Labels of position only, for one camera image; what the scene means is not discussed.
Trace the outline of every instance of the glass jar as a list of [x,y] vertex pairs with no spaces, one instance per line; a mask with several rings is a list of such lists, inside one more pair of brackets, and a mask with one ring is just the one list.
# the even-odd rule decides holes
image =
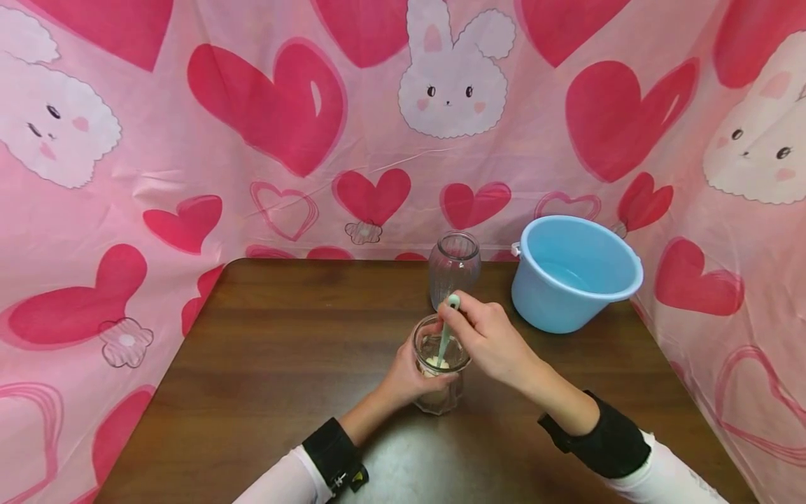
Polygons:
[[439,239],[428,258],[428,283],[431,305],[439,303],[457,289],[470,290],[481,274],[479,242],[465,231],[450,231]]
[[431,414],[444,414],[456,408],[462,397],[462,370],[470,364],[470,356],[462,344],[451,335],[441,366],[437,366],[439,358],[439,342],[442,329],[438,330],[438,316],[429,315],[420,321],[411,333],[414,343],[414,354],[417,356],[417,369],[427,378],[446,373],[458,373],[459,377],[452,381],[447,389],[429,392],[417,399],[414,404],[420,410]]

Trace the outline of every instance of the brown table surface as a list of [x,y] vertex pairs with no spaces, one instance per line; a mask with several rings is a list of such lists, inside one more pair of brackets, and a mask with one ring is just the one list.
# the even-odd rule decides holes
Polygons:
[[[653,431],[732,502],[756,502],[629,303],[574,335],[514,311],[515,264],[485,263],[497,301],[544,360]],[[96,502],[232,502],[384,376],[430,314],[426,264],[239,260],[229,265]],[[443,417],[410,406],[365,450],[371,483],[340,502],[623,502],[563,455],[518,394],[471,365]]]

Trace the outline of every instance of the pink backdrop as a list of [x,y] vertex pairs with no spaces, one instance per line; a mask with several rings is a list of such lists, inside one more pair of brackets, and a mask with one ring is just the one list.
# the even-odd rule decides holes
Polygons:
[[512,260],[552,213],[625,236],[733,460],[806,500],[804,29],[799,0],[0,0],[0,502],[92,500],[226,263],[451,228]]

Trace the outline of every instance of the plastic bucket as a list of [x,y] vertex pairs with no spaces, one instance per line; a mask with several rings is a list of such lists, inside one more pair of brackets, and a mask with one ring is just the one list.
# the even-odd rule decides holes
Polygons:
[[570,215],[532,221],[512,252],[520,256],[512,301],[537,329],[567,334],[644,281],[641,259],[615,233]]

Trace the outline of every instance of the light green spoon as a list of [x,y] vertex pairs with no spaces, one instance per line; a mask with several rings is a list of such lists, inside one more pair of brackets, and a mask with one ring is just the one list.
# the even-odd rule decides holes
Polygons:
[[[448,296],[448,306],[454,310],[459,309],[459,296],[451,294]],[[439,356],[437,358],[437,368],[442,367],[442,359],[445,357],[445,350],[448,348],[448,342],[451,341],[451,329],[446,323],[442,325],[442,338],[439,340]]]

